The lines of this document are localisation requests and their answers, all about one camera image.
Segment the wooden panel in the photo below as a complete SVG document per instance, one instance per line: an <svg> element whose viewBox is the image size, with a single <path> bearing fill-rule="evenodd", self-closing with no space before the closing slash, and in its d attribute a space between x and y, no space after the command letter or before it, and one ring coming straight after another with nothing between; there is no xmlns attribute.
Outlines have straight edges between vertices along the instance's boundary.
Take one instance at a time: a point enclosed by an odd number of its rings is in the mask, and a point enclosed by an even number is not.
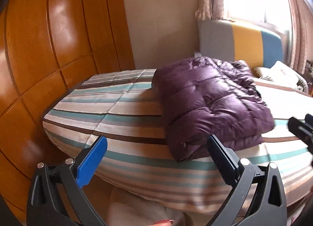
<svg viewBox="0 0 313 226"><path fill-rule="evenodd" d="M6 8L0 14L0 115L18 98L6 59L5 14Z"/></svg>
<svg viewBox="0 0 313 226"><path fill-rule="evenodd" d="M9 2L7 49L21 93L57 68L49 38L46 3L47 0Z"/></svg>
<svg viewBox="0 0 313 226"><path fill-rule="evenodd" d="M120 71L106 0L83 0L91 49L99 73Z"/></svg>
<svg viewBox="0 0 313 226"><path fill-rule="evenodd" d="M84 56L68 64L62 69L65 82L69 88L97 74L91 55Z"/></svg>
<svg viewBox="0 0 313 226"><path fill-rule="evenodd" d="M32 177L41 161L62 160L62 153L52 149L43 128L33 122L21 99L0 117L0 126L2 152L27 177Z"/></svg>
<svg viewBox="0 0 313 226"><path fill-rule="evenodd" d="M2 153L0 153L0 165L0 193L18 208L26 210L30 180L21 174Z"/></svg>
<svg viewBox="0 0 313 226"><path fill-rule="evenodd" d="M21 223L26 223L26 212L19 209L15 205L13 205L11 202L9 202L7 199L4 199L6 202L7 206L10 208L12 213L15 215L15 217L21 222Z"/></svg>
<svg viewBox="0 0 313 226"><path fill-rule="evenodd" d="M124 0L107 1L120 68L121 70L135 69L124 8Z"/></svg>
<svg viewBox="0 0 313 226"><path fill-rule="evenodd" d="M49 18L60 66L90 53L81 0L49 0Z"/></svg>
<svg viewBox="0 0 313 226"><path fill-rule="evenodd" d="M32 86L23 95L23 100L32 117L41 125L41 115L57 98L66 93L60 71L55 71L48 77Z"/></svg>

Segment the folded purple jacket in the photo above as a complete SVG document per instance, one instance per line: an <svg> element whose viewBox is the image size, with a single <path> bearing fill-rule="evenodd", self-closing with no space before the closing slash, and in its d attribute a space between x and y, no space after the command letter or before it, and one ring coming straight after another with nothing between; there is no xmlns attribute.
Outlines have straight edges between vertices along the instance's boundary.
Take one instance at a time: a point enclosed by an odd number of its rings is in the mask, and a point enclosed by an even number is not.
<svg viewBox="0 0 313 226"><path fill-rule="evenodd" d="M207 137L241 150L263 142L274 119L244 61L203 56L157 69L152 89L162 104L165 137L177 161L209 156Z"/></svg>

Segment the bed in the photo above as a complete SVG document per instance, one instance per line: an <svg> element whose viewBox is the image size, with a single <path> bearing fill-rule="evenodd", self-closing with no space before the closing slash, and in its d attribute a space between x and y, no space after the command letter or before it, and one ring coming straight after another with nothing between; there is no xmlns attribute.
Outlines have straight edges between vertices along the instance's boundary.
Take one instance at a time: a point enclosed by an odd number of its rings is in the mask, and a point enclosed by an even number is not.
<svg viewBox="0 0 313 226"><path fill-rule="evenodd" d="M154 99L155 70L99 74L77 86L43 118L50 140L70 157L89 147L99 135L108 139L96 175L131 193L181 211L214 213L231 188L210 157L177 163L169 153L162 128L162 109ZM290 133L287 119L313 113L313 98L291 88L255 80L271 109L276 127L264 143L236 151L254 164L275 162L287 205L303 198L313 185L312 155ZM255 186L243 206L247 208Z"/></svg>

